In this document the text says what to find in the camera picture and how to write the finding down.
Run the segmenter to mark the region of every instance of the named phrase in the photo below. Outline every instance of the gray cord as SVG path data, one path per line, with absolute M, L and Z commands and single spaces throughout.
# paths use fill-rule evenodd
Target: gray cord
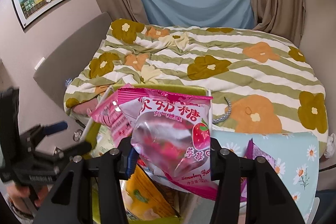
M 220 122 L 224 122 L 225 120 L 227 120 L 227 118 L 229 118 L 229 116 L 231 114 L 231 110 L 232 110 L 231 103 L 230 103 L 230 101 L 226 97 L 224 97 L 224 99 L 227 102 L 227 105 L 229 107 L 228 112 L 226 112 L 223 116 L 219 117 L 218 119 L 212 120 L 213 124 L 218 124 Z

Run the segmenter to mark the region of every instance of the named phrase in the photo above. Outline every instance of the pink pillow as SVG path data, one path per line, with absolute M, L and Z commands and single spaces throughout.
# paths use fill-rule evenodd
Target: pink pillow
M 76 105 L 72 108 L 72 110 L 77 113 L 77 114 L 81 114 L 81 115 L 85 115 L 87 116 L 87 110 L 91 110 L 94 111 L 96 109 L 98 105 L 98 99 L 97 98 L 93 98 L 87 102 L 81 103 L 79 105 Z

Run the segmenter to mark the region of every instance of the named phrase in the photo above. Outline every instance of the light blue package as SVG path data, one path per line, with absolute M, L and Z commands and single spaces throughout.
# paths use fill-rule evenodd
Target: light blue package
M 296 200 L 303 218 L 307 221 L 313 205 L 319 174 L 319 142 L 310 132 L 288 134 L 245 134 L 213 130 L 221 147 L 244 156 L 247 144 L 253 142 L 276 161 L 276 172 Z M 209 223 L 214 201 L 199 198 L 189 223 Z

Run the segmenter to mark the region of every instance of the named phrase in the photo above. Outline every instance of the wrinkled blanket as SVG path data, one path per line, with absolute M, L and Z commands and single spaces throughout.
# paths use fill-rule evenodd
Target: wrinkled blanket
M 231 116 L 218 124 L 223 130 L 287 138 L 312 131 L 320 155 L 326 146 L 324 87 L 302 52 L 276 35 L 118 19 L 90 64 L 68 86 L 66 113 L 114 83 L 201 86 L 212 91 L 214 118 L 227 110 L 224 97 L 231 101 Z

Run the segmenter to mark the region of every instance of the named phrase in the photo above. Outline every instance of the yellow snack bag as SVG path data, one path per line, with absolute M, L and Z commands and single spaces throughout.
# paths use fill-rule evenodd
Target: yellow snack bag
M 176 216 L 174 209 L 139 166 L 129 180 L 122 182 L 121 188 L 128 219 L 154 220 Z

